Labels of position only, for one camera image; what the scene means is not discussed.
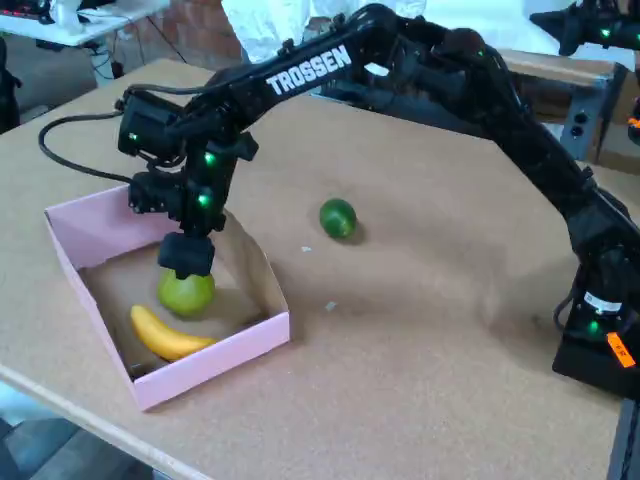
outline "green lime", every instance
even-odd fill
[[[356,211],[341,198],[327,200],[320,208],[320,225],[331,238],[350,237],[357,224]]]
[[[189,275],[180,280],[174,270],[167,270],[158,283],[158,300],[172,312],[187,317],[202,311],[213,300],[215,287],[211,274]]]

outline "robotic arm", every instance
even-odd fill
[[[640,0],[629,0],[629,14],[620,12],[618,0],[578,0],[530,20],[560,42],[559,55],[573,55],[584,43],[640,50]]]
[[[237,159],[252,160],[258,150],[245,129],[277,104],[371,63],[387,69],[398,87],[426,91],[479,124],[563,216],[580,267],[561,305],[573,302],[554,370],[640,398],[637,368],[621,360],[610,340],[615,335],[627,355],[640,358],[640,231],[591,170],[580,169],[534,120],[498,52],[471,30],[450,31],[369,5],[348,20],[336,18],[323,36],[299,47],[285,42],[277,58],[222,71],[204,87],[131,86],[120,103],[118,148],[143,157],[149,168],[134,176],[130,206],[166,212],[183,231],[167,235],[159,263],[181,278],[208,274],[214,256],[208,234],[224,228]],[[197,95],[180,107],[151,91]],[[164,168],[179,165],[179,172]]]

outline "tan table surface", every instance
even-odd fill
[[[0,138],[0,380],[175,478],[604,478],[619,401],[551,371],[550,312],[576,268],[561,217],[488,141],[310,97],[254,126],[261,149],[228,204],[274,264],[295,340],[136,410],[42,213],[114,184],[56,165],[36,137],[110,111],[134,80],[208,76],[162,61]],[[63,126],[49,143],[132,174],[143,164],[117,152],[117,128]],[[597,173],[638,218],[640,179]],[[320,232],[331,196],[355,205],[361,244]]]

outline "banana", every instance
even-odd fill
[[[170,362],[216,343],[213,338],[196,337],[168,327],[142,305],[131,307],[131,321],[142,343],[153,353]]]

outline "open box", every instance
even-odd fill
[[[225,213],[224,231],[212,234],[214,301],[196,319],[179,319],[155,293],[162,274],[157,245],[176,231],[175,222],[133,213],[127,187],[45,211],[62,268],[141,410],[289,341],[288,306],[273,270],[256,241]],[[176,330],[219,341],[166,363],[135,335],[129,317],[134,304],[148,306]]]

